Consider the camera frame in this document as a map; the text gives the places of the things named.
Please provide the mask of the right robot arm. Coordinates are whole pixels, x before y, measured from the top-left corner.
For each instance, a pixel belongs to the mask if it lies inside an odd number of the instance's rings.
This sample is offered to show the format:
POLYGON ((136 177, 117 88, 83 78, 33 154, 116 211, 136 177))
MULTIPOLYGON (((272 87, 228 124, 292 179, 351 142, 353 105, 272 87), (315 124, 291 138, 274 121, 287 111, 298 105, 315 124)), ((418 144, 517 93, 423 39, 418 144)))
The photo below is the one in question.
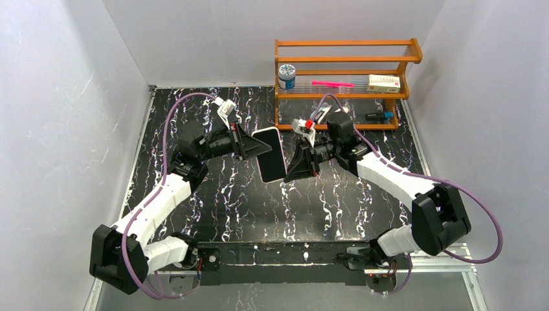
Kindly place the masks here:
POLYGON ((381 187, 411 212, 408 225, 389 229, 369 242, 371 259, 381 261, 418 251, 435 256, 471 231, 458 189, 406 175, 403 168, 358 136, 346 113, 329 115, 328 137, 316 138, 314 125, 303 119, 292 123, 300 137, 284 178, 286 182, 315 177, 321 163, 335 159, 341 168, 381 187))

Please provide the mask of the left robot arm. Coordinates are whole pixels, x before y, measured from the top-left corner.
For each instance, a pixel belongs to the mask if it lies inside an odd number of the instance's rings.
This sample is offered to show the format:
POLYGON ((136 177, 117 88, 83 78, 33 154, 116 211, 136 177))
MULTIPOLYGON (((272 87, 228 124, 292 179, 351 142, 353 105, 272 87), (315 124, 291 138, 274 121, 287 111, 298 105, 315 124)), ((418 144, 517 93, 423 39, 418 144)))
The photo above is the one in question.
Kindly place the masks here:
POLYGON ((202 184, 206 162, 234 154, 248 160, 272 147, 248 134, 238 122, 223 125, 211 136, 200 122, 185 124, 161 182, 130 213, 113 225, 98 226, 91 241, 89 273, 125 294, 145 292, 147 276, 174 263, 183 263, 195 247, 190 236, 172 234, 151 243, 158 227, 202 184))

